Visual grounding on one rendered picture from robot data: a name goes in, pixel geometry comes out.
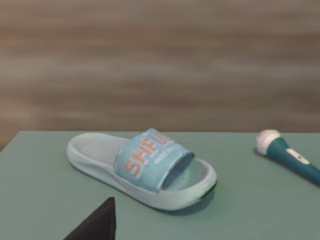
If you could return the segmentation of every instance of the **teal handle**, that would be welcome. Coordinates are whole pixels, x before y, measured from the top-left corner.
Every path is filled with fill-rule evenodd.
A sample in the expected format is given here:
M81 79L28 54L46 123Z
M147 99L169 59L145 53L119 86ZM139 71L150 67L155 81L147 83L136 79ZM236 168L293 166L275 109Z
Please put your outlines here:
M300 173L303 177L311 182L320 185L320 170L311 163L303 163L301 156L293 156L288 150L290 149L286 141L279 137L273 140L267 148L267 156L276 159L294 171Z

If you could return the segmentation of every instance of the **blurred brown background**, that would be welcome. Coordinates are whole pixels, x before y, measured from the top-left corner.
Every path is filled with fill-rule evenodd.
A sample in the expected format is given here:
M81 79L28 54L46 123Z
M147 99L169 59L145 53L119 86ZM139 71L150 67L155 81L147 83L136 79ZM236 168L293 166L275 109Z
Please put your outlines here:
M317 0L0 0L20 130L320 130Z

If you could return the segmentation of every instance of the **slide sandal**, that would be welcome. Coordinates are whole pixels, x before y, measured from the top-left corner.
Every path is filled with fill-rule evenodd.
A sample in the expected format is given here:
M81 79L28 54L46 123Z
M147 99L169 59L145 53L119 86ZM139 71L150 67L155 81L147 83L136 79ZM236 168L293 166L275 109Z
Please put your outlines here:
M160 210L189 207L217 183L211 165L153 128L132 139L84 133L69 141L67 156L79 171Z

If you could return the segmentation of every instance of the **blue strap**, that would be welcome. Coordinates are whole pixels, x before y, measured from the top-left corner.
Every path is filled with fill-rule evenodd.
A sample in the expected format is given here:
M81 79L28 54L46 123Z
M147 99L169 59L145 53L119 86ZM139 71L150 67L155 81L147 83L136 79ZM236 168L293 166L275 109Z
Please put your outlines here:
M173 181L194 157L192 152L151 128L120 149L114 170L133 185L158 192L169 179Z

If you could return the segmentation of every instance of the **black pointed object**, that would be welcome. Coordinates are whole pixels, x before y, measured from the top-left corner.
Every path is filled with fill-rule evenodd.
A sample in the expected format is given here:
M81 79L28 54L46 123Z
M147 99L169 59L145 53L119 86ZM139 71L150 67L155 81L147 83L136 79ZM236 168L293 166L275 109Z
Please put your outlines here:
M108 198L63 240L115 240L115 198Z

